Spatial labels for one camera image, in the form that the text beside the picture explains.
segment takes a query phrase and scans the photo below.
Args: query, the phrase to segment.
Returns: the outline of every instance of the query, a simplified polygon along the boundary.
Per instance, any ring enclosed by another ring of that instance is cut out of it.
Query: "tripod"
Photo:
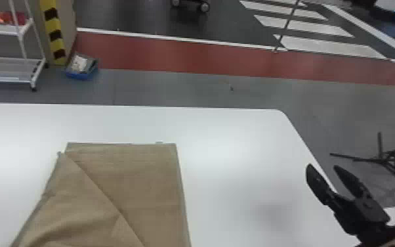
[[[360,158],[335,153],[331,153],[330,155],[339,158],[346,158],[354,162],[369,162],[378,164],[395,176],[395,149],[392,151],[383,151],[383,136],[381,135],[381,132],[378,132],[378,155],[374,158]]]

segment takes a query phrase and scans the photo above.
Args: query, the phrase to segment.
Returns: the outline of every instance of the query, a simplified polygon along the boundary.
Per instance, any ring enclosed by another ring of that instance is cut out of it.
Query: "tan towel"
[[[175,145],[70,143],[12,246],[189,245]]]

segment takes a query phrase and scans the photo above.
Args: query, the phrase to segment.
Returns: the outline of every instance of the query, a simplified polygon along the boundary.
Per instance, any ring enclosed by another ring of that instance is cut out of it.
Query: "white shelving unit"
[[[19,26],[14,3],[12,0],[8,0],[8,2],[15,25],[0,25],[0,35],[11,35],[18,38],[22,51],[22,58],[0,57],[0,82],[28,83],[31,86],[31,90],[36,91],[37,78],[46,65],[46,58],[38,36],[37,27],[32,17],[28,19],[25,25]],[[28,0],[24,0],[24,4],[28,15],[32,16]],[[35,32],[42,59],[30,59],[26,53],[24,47],[24,34],[31,28],[33,28]]]

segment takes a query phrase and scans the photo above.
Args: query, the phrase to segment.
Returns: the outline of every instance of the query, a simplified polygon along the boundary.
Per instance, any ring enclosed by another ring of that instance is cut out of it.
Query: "tabletop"
[[[358,243],[310,191],[306,165],[323,171],[278,110],[0,104],[0,247],[67,142],[176,143],[194,247]]]

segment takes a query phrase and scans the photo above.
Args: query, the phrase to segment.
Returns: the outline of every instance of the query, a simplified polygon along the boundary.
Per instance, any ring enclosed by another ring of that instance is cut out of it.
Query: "hazard stripe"
[[[49,47],[54,57],[54,63],[65,65],[67,54],[61,31],[61,21],[56,9],[56,0],[40,0],[40,6],[41,11],[43,11],[45,29],[49,37]]]

